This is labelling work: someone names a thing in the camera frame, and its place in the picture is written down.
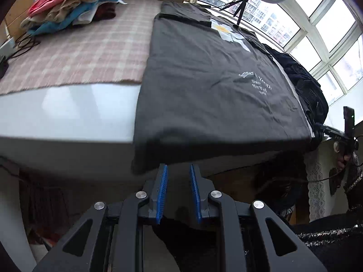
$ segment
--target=window frame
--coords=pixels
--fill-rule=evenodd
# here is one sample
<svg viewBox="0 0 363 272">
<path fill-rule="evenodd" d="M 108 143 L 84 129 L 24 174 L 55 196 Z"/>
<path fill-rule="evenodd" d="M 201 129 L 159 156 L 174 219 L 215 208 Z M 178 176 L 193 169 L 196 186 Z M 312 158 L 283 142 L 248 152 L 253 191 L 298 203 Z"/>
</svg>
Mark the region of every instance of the window frame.
<svg viewBox="0 0 363 272">
<path fill-rule="evenodd" d="M 348 90 L 346 89 L 344 83 L 342 82 L 337 72 L 334 70 L 333 66 L 340 59 L 342 59 L 343 56 L 346 54 L 346 52 L 348 52 L 348 50 L 354 45 L 354 43 L 362 35 L 362 31 L 359 28 L 357 21 L 355 21 L 351 29 L 348 31 L 348 33 L 345 34 L 345 36 L 333 48 L 333 50 L 330 52 L 328 51 L 318 29 L 316 28 L 316 25 L 322 19 L 322 17 L 328 12 L 328 10 L 332 7 L 335 1 L 336 0 L 322 0 L 322 2 L 317 6 L 317 8 L 314 10 L 314 12 L 311 14 L 310 17 L 306 15 L 304 10 L 295 0 L 285 0 L 282 3 L 279 3 L 278 5 L 300 27 L 300 30 L 292 38 L 289 39 L 289 41 L 284 47 L 281 47 L 277 42 L 268 37 L 262 30 L 256 28 L 251 23 L 241 21 L 241 24 L 248 27 L 249 29 L 253 29 L 259 35 L 263 36 L 265 39 L 271 42 L 279 50 L 286 53 L 290 53 L 302 41 L 302 39 L 304 39 L 304 37 L 307 37 L 321 59 L 321 61 L 314 68 L 309 70 L 310 74 L 315 79 L 318 80 L 328 71 L 330 71 L 333 77 L 336 79 L 337 83 L 339 84 L 340 88 L 342 89 L 344 95 L 346 95 L 348 93 Z M 186 2 L 191 2 L 191 3 L 198 2 L 205 4 L 198 0 L 186 0 Z M 226 11 L 223 12 L 218 10 L 215 11 L 220 12 L 224 17 L 227 16 L 228 19 L 231 19 L 232 21 L 237 21 L 236 19 L 233 18 L 232 15 L 229 15 L 228 12 Z"/>
</svg>

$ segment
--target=metal screw head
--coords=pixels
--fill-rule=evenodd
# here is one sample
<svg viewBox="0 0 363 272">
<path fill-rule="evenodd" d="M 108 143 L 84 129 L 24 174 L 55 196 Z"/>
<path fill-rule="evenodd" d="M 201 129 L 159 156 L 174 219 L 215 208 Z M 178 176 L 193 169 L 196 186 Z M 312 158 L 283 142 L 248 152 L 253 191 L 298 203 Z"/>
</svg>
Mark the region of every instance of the metal screw head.
<svg viewBox="0 0 363 272">
<path fill-rule="evenodd" d="M 146 192 L 145 191 L 139 191 L 136 193 L 136 197 L 137 198 L 145 198 L 146 197 Z"/>
<path fill-rule="evenodd" d="M 265 204 L 262 201 L 254 201 L 253 206 L 256 209 L 262 209 L 265 206 Z"/>
<path fill-rule="evenodd" d="M 103 201 L 99 201 L 94 204 L 94 208 L 96 210 L 102 210 L 104 207 L 105 207 L 105 203 Z"/>
<path fill-rule="evenodd" d="M 214 190 L 211 192 L 211 196 L 214 198 L 220 198 L 222 196 L 222 192 L 220 192 L 218 190 Z"/>
</svg>

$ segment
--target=plaid blanket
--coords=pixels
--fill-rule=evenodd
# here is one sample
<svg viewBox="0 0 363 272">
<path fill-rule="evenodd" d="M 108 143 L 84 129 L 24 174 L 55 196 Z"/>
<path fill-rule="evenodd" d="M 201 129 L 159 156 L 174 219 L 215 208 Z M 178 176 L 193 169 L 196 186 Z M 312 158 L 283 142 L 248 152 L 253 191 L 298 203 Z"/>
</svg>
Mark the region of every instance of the plaid blanket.
<svg viewBox="0 0 363 272">
<path fill-rule="evenodd" d="M 0 95 L 71 84 L 140 83 L 161 1 L 125 2 L 117 4 L 114 19 L 39 37 L 38 46 L 9 62 Z"/>
</svg>

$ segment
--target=dark gray t-shirt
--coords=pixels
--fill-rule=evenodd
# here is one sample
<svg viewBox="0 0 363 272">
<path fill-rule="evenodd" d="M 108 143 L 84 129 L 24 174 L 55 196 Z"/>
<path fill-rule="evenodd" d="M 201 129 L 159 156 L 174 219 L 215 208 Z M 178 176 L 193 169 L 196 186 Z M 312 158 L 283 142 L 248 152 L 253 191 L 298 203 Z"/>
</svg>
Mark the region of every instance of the dark gray t-shirt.
<svg viewBox="0 0 363 272">
<path fill-rule="evenodd" d="M 197 5 L 163 2 L 137 102 L 135 173 L 310 139 L 301 105 L 253 33 Z"/>
</svg>

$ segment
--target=bed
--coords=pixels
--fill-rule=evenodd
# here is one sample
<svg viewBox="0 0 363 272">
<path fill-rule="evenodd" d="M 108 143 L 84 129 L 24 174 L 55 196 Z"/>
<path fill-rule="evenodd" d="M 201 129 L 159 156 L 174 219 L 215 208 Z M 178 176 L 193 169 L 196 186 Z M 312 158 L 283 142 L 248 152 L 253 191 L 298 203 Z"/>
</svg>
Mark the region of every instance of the bed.
<svg viewBox="0 0 363 272">
<path fill-rule="evenodd" d="M 115 19 L 42 36 L 40 45 L 10 62 L 0 81 L 1 155 L 63 178 L 141 181 L 154 175 L 153 168 L 134 175 L 131 163 L 137 99 L 161 1 L 125 2 L 117 5 Z M 307 141 L 306 119 L 304 126 Z M 197 160 L 211 175 L 269 160 L 276 149 L 196 155 L 171 171 L 185 175 Z"/>
</svg>

